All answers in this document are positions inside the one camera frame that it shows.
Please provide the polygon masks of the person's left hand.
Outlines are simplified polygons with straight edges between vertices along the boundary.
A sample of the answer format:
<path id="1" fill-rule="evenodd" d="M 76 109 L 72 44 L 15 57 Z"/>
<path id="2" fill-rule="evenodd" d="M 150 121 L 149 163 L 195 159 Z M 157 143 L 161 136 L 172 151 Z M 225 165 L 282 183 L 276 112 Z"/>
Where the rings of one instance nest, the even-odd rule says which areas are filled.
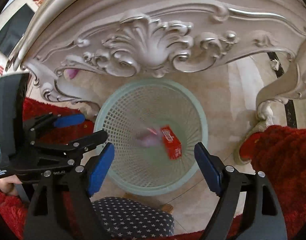
<path id="1" fill-rule="evenodd" d="M 18 196 L 16 185 L 20 185 L 22 182 L 16 175 L 0 178 L 0 191 L 8 196 Z"/>

